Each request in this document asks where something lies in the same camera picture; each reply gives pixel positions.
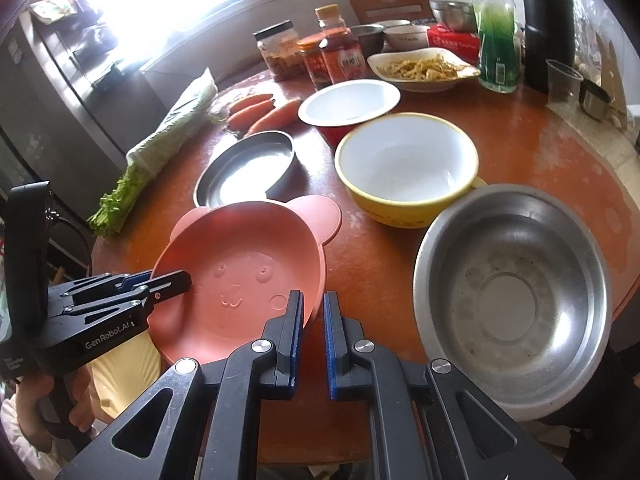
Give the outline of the person's left hand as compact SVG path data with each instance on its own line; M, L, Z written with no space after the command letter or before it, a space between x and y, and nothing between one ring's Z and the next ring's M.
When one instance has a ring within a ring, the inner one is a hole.
M39 451L50 452L56 444L75 456L91 442L92 378L88 368L62 377L41 372L18 380L14 396L18 426Z

